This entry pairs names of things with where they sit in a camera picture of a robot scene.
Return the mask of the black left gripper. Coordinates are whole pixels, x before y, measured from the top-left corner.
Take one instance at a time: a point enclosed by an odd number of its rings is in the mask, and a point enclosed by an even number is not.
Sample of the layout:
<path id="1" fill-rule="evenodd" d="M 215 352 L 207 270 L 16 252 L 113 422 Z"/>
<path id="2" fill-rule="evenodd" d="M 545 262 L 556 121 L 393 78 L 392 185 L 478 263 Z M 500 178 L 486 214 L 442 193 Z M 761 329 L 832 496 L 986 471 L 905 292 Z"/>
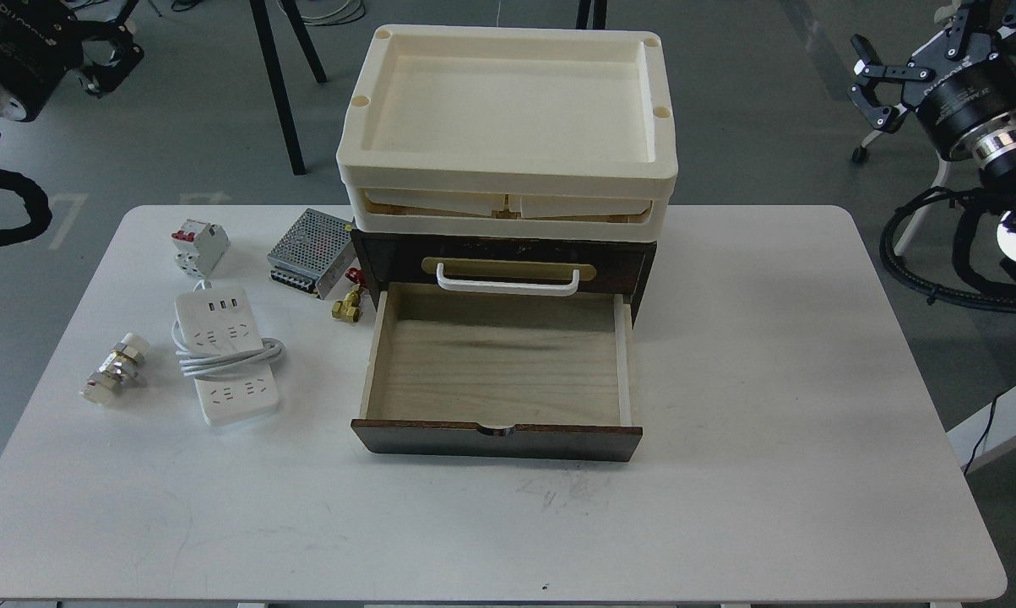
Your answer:
<path id="1" fill-rule="evenodd" d="M 100 41 L 112 47 L 109 58 L 84 59 L 83 43 Z M 101 99 L 142 59 L 144 49 L 123 22 L 76 20 L 60 1 L 0 1 L 0 85 L 16 106 L 3 112 L 11 120 L 36 119 L 64 74 L 75 68 L 84 90 Z"/>

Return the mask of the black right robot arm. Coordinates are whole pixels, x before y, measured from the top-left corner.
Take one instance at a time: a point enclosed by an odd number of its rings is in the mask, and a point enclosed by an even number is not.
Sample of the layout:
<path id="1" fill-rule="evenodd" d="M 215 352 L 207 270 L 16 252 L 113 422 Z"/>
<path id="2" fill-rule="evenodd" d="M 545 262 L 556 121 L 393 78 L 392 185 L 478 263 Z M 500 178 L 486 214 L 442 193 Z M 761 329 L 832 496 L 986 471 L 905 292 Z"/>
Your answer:
<path id="1" fill-rule="evenodd" d="M 933 185 L 883 227 L 883 267 L 929 303 L 1016 314 L 1016 66 L 1004 47 L 1014 34 L 1016 1 L 995 28 L 989 3 L 957 1 L 947 26 L 905 64 L 883 64 L 862 35 L 850 40 L 859 59 L 849 100 L 877 133 L 894 133 L 914 116 L 942 161 L 978 165 L 978 188 Z M 951 263 L 964 290 L 912 272 L 896 246 L 898 228 L 940 201 L 962 208 Z"/>

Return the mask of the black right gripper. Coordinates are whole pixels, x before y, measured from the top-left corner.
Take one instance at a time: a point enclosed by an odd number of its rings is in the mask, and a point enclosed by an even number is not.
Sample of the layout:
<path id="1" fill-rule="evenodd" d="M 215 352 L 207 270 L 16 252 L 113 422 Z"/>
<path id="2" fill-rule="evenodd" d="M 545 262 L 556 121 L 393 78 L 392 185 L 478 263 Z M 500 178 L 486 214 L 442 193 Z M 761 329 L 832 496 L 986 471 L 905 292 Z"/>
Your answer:
<path id="1" fill-rule="evenodd" d="M 943 160 L 1016 166 L 1016 67 L 994 39 L 972 38 L 990 32 L 1016 54 L 1016 1 L 948 1 L 937 8 L 935 23 L 944 34 L 905 64 L 887 65 L 870 40 L 852 35 L 859 62 L 849 99 L 872 128 L 886 133 L 913 112 Z"/>

